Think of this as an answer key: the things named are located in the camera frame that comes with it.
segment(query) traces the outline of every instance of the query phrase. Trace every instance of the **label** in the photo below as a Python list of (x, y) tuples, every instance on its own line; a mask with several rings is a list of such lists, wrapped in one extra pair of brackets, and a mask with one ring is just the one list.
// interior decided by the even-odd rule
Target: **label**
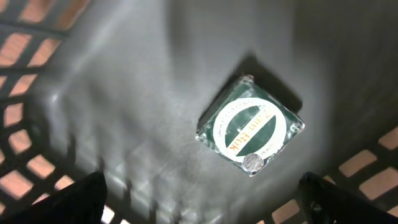
[[(238, 135), (227, 146), (225, 136), (228, 125), (239, 112), (252, 106), (258, 106), (260, 110), (249, 120), (242, 130), (238, 130)], [(276, 120), (275, 128), (269, 130), (269, 132), (273, 133), (271, 138), (263, 146), (254, 151), (262, 159), (273, 155), (283, 146), (286, 135), (284, 114), (275, 104), (260, 98), (240, 98), (228, 103), (216, 117), (213, 126), (213, 137), (217, 148), (232, 161), (243, 162), (244, 156), (237, 156), (239, 152), (274, 117)]]

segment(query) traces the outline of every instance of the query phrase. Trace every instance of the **black object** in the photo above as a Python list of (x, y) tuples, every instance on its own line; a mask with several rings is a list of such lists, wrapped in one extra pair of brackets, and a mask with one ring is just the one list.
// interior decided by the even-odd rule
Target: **black object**
[[(303, 172), (338, 172), (398, 124), (395, 0), (92, 0), (69, 31), (53, 28), (68, 1), (54, 1), (40, 24), (19, 20), (27, 1), (8, 2), (1, 43), (13, 32), (32, 40), (0, 70), (1, 116), (24, 104), (20, 123), (1, 124), (0, 177), (17, 169), (35, 187), (18, 201), (0, 191), (5, 214), (53, 193), (63, 174), (77, 180), (100, 167), (115, 223), (255, 223), (293, 197)], [(45, 66), (27, 67), (46, 38), (64, 42)], [(194, 139), (197, 119), (248, 52), (302, 100), (307, 124), (253, 179)], [(9, 98), (31, 73), (29, 94)], [(21, 129), (32, 147), (15, 155), (8, 137)], [(46, 180), (25, 166), (38, 154), (56, 166)], [(396, 153), (386, 154), (378, 162), (396, 167)]]
[(398, 223), (398, 218), (307, 172), (298, 184), (300, 208), (309, 224)]
[(104, 175), (95, 172), (28, 209), (3, 218), (0, 224), (100, 224), (106, 193)]

